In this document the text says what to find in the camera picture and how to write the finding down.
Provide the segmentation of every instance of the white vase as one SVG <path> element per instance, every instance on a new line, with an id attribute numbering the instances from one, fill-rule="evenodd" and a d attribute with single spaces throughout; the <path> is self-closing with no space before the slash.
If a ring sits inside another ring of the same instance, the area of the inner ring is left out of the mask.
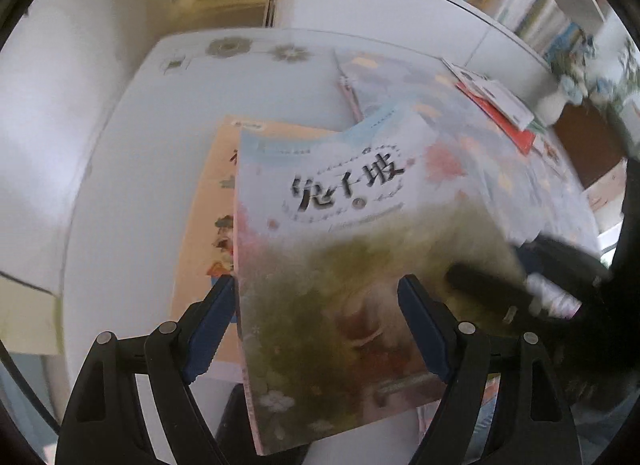
<path id="1" fill-rule="evenodd" d="M 562 110 L 568 101 L 569 97 L 566 93 L 561 88 L 558 88 L 554 93 L 541 98 L 536 104 L 533 113 L 543 125 L 551 127 L 560 118 Z"/>

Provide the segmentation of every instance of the illustrated character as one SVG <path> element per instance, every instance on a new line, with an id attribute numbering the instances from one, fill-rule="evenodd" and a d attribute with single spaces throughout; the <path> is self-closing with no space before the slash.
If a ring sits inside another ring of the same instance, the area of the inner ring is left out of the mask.
<path id="1" fill-rule="evenodd" d="M 220 277 L 234 271 L 234 217 L 219 218 L 215 225 L 218 227 L 218 237 L 214 246 L 215 261 L 207 271 L 207 275 Z"/>

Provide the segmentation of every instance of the black cable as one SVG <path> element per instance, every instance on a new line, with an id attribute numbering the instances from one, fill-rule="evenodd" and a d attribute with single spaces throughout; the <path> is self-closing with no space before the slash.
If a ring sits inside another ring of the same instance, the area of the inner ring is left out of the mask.
<path id="1" fill-rule="evenodd" d="M 31 402 L 33 408 L 37 411 L 37 413 L 42 417 L 42 419 L 47 423 L 47 425 L 51 428 L 53 432 L 60 434 L 60 425 L 53 417 L 53 415 L 49 412 L 49 410 L 44 406 L 44 404 L 38 398 L 38 395 L 35 394 L 29 382 L 24 378 L 18 366 L 15 365 L 14 360 L 11 358 L 11 355 L 2 344 L 2 340 L 0 340 L 0 362 L 9 372 L 9 376 L 14 379 L 14 382 L 20 387 L 23 395 Z"/>

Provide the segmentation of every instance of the white flower illustration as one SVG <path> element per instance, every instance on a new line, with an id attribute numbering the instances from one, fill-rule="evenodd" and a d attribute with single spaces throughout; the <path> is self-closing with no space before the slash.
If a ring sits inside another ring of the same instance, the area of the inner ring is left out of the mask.
<path id="1" fill-rule="evenodd" d="M 320 419 L 310 423 L 308 427 L 314 432 L 328 432 L 334 428 L 334 425 L 329 421 Z"/>
<path id="2" fill-rule="evenodd" d="M 286 397 L 281 391 L 269 391 L 268 394 L 260 397 L 259 403 L 272 413 L 284 413 L 296 405 L 293 398 Z"/>

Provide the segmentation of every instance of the flower decal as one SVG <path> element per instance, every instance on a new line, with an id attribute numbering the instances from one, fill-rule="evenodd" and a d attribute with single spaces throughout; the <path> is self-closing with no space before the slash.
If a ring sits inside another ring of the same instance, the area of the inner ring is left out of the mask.
<path id="1" fill-rule="evenodd" d="M 295 46 L 293 44 L 284 44 L 276 46 L 270 51 L 273 59 L 277 61 L 287 61 L 289 63 L 304 62 L 311 57 L 311 53 L 306 48 Z"/>
<path id="2" fill-rule="evenodd" d="M 308 427 L 314 432 L 329 432 L 334 428 L 334 425 L 326 420 L 316 420 L 315 422 L 310 423 Z"/>
<path id="3" fill-rule="evenodd" d="M 460 160 L 443 143 L 434 143 L 426 152 L 427 180 L 442 183 L 465 176 L 466 172 Z"/>
<path id="4" fill-rule="evenodd" d="M 272 413 L 284 413 L 296 405 L 293 398 L 286 397 L 281 391 L 269 391 L 262 395 L 258 402 Z"/>
<path id="5" fill-rule="evenodd" d="M 245 37 L 224 37 L 216 39 L 209 44 L 207 55 L 226 59 L 235 57 L 242 53 L 248 53 L 251 49 L 252 41 Z"/>

